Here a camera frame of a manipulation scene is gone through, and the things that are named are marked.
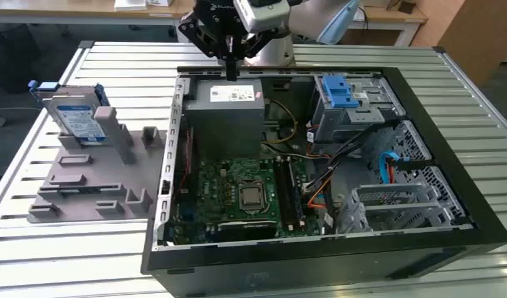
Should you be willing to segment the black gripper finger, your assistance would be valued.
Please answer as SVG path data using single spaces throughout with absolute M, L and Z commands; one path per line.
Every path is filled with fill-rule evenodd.
M 232 35 L 232 81 L 238 79 L 239 61 L 244 58 L 252 58 L 268 44 L 268 42 L 278 37 L 280 29 L 264 30 L 252 37 L 244 39 L 247 35 L 246 29 L 236 30 Z
M 210 58 L 219 59 L 226 67 L 227 80 L 234 81 L 234 55 L 230 51 L 228 35 L 224 33 L 223 25 L 222 19 L 216 16 L 203 22 L 195 14 L 187 14 L 182 18 L 178 29 Z

